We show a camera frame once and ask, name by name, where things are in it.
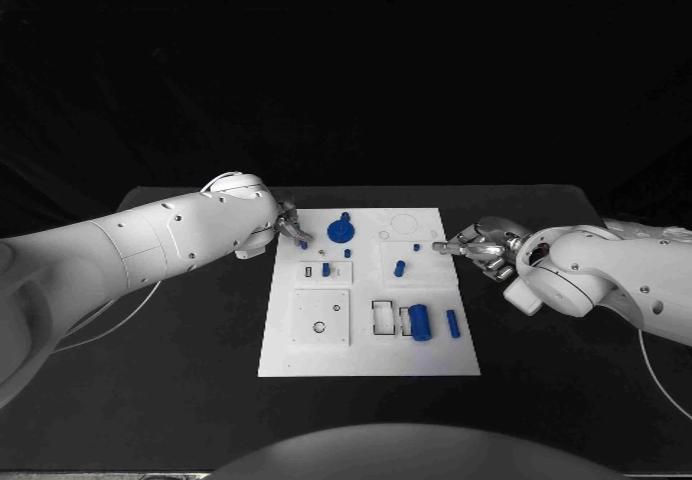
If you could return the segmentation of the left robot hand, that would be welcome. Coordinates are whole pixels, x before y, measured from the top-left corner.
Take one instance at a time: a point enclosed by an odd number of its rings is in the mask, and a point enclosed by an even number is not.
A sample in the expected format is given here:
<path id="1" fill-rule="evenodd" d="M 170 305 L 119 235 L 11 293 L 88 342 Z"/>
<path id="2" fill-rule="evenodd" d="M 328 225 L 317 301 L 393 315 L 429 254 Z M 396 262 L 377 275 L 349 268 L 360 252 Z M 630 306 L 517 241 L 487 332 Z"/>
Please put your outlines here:
<path id="1" fill-rule="evenodd" d="M 300 226 L 298 213 L 294 204 L 284 200 L 276 203 L 278 217 L 275 221 L 275 231 L 291 238 L 294 245 L 301 249 L 308 247 L 313 236 L 302 230 Z"/>

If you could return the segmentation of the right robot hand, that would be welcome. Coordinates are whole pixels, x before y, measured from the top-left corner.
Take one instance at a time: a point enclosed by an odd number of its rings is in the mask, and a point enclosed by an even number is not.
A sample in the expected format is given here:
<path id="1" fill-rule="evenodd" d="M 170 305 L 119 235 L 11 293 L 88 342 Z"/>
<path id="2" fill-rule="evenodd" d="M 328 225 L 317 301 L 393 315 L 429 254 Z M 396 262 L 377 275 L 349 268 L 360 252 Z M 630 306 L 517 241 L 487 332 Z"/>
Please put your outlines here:
<path id="1" fill-rule="evenodd" d="M 516 273 L 519 250 L 532 235 L 514 221 L 484 216 L 449 240 L 434 242 L 432 251 L 467 258 L 491 280 L 503 282 Z"/>

